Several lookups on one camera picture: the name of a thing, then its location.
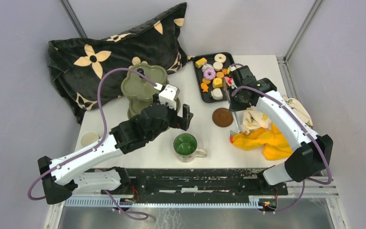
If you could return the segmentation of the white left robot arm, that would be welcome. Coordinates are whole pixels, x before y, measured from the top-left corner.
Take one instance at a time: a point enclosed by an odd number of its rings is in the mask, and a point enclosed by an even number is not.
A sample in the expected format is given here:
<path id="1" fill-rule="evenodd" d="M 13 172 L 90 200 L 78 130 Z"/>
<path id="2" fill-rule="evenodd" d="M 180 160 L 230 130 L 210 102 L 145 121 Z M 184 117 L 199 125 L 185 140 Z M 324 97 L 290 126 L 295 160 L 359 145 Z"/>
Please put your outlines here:
<path id="1" fill-rule="evenodd" d="M 63 202 L 74 193 L 116 190 L 120 194 L 131 188 L 127 170 L 112 167 L 104 172 L 89 172 L 92 167 L 145 147 L 168 128 L 188 130 L 193 113 L 187 104 L 183 115 L 163 104 L 153 103 L 139 115 L 119 123 L 103 138 L 62 158 L 47 156 L 38 160 L 45 200 L 49 205 Z"/>

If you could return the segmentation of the red flower donut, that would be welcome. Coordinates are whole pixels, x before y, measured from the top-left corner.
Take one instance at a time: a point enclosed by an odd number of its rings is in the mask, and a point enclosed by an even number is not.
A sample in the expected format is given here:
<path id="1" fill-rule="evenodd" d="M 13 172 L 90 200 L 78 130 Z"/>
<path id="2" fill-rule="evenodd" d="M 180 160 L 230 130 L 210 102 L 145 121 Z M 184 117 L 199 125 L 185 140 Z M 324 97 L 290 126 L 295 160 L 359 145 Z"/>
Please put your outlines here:
<path id="1" fill-rule="evenodd" d="M 237 86 L 233 80 L 233 78 L 230 77 L 224 77 L 225 83 L 227 84 L 227 87 L 230 87 L 231 89 L 236 89 Z"/>

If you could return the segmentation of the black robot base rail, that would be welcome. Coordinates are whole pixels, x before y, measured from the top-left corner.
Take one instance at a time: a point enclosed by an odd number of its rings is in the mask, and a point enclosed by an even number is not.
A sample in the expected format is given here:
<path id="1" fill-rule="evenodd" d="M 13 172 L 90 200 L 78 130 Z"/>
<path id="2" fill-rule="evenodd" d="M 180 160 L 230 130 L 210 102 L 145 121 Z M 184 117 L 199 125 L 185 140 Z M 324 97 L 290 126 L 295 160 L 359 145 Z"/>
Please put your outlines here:
<path id="1" fill-rule="evenodd" d="M 288 195 L 285 183 L 263 186 L 258 168 L 128 168 L 126 184 L 113 195 L 134 195 L 140 204 L 239 204 L 250 196 Z"/>

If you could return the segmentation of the white cream roll cake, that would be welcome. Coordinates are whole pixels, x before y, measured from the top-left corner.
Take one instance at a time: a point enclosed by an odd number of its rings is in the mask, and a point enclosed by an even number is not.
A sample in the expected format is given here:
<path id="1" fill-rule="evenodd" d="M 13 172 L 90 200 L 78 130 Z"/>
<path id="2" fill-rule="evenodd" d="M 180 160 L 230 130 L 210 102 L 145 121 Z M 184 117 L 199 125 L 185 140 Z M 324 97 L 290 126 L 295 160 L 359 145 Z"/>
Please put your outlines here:
<path id="1" fill-rule="evenodd" d="M 215 88 L 211 91 L 211 97 L 214 99 L 214 100 L 222 100 L 223 97 L 224 97 L 224 94 L 222 92 L 222 90 L 220 88 Z"/>

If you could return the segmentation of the yellow swirl roll cake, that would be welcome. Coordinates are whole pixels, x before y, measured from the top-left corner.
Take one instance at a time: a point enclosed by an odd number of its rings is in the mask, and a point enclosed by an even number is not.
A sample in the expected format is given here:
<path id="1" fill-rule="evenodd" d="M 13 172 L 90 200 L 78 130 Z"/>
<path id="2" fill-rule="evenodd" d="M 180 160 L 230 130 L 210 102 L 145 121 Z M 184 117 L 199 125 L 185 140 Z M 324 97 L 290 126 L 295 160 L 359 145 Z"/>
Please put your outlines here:
<path id="1" fill-rule="evenodd" d="M 222 88 L 223 87 L 223 79 L 219 77 L 215 77 L 213 79 L 213 88 Z"/>

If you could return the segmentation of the green three-tier serving stand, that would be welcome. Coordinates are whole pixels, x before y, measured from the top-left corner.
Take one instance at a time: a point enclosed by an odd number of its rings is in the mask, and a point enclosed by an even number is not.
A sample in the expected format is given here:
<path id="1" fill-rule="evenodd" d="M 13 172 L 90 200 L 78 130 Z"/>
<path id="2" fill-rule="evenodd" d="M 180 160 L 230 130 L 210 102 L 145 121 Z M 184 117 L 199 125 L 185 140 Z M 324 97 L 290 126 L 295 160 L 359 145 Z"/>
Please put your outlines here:
<path id="1" fill-rule="evenodd" d="M 128 118 L 139 115 L 142 109 L 153 104 L 155 102 L 153 95 L 158 95 L 169 84 L 167 72 L 160 66 L 140 63 L 133 66 L 132 69 L 141 73 L 144 77 L 128 72 L 121 84 L 122 93 L 129 100 Z M 180 106 L 180 99 L 177 98 L 176 111 L 180 110 Z"/>

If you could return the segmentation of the metal serving tongs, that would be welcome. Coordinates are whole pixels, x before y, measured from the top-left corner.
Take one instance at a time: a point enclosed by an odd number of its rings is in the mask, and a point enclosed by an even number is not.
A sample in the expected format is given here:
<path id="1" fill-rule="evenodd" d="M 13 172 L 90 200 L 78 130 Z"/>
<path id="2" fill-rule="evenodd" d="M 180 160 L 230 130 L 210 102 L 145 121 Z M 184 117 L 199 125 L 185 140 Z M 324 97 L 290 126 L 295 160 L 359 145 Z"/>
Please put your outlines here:
<path id="1" fill-rule="evenodd" d="M 224 89 L 224 92 L 226 94 L 226 98 L 228 101 L 228 110 L 231 112 L 231 114 L 233 116 L 234 129 L 231 131 L 231 134 L 235 135 L 235 134 L 240 133 L 242 128 L 241 128 L 240 122 L 238 120 L 237 113 L 235 111 L 231 110 L 231 96 L 229 94 L 228 84 L 225 79 L 223 79 L 223 89 Z"/>

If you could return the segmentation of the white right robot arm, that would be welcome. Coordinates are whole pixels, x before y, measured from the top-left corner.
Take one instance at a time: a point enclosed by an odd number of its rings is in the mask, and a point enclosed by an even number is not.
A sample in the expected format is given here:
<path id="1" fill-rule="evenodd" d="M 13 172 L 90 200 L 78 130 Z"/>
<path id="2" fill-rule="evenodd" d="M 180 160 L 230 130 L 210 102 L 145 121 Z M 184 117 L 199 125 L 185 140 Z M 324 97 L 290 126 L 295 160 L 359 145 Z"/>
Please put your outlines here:
<path id="1" fill-rule="evenodd" d="M 330 184 L 332 138 L 329 135 L 319 135 L 297 117 L 269 79 L 257 80 L 247 65 L 232 64 L 230 68 L 233 79 L 227 91 L 230 110 L 243 111 L 252 106 L 260 109 L 284 135 L 292 150 L 286 161 L 258 173 L 257 191 L 268 195 L 279 183 L 311 180 L 313 175 L 323 170 L 327 171 L 328 180 L 321 184 Z"/>

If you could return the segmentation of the purple sprinkled donut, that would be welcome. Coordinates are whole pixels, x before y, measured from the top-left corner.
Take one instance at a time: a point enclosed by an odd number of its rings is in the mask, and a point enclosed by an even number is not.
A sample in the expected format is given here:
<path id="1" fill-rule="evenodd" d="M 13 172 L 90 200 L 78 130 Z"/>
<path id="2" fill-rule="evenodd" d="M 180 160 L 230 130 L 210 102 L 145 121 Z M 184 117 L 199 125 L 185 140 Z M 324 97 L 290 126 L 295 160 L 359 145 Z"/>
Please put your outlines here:
<path id="1" fill-rule="evenodd" d="M 207 69 L 203 73 L 203 77 L 209 80 L 213 80 L 216 77 L 216 71 L 214 69 Z"/>

